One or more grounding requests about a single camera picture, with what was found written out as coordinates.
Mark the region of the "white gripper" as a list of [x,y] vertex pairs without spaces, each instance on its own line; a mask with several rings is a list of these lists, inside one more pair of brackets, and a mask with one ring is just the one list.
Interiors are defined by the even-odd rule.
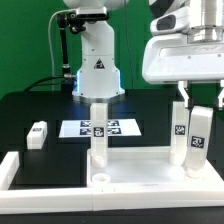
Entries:
[[218,81],[218,108],[224,107],[224,42],[189,44],[187,36],[177,33],[151,38],[144,51],[142,76],[150,84],[176,83],[191,109],[193,101],[188,82]]

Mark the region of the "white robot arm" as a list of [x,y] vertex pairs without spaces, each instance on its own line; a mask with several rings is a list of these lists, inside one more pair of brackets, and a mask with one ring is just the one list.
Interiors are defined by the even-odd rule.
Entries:
[[[111,98],[124,92],[114,64],[109,12],[129,0],[63,0],[67,24],[82,40],[76,97]],[[216,82],[224,107],[224,0],[148,0],[155,19],[145,47],[142,75],[150,84],[176,83],[185,100],[189,83]]]

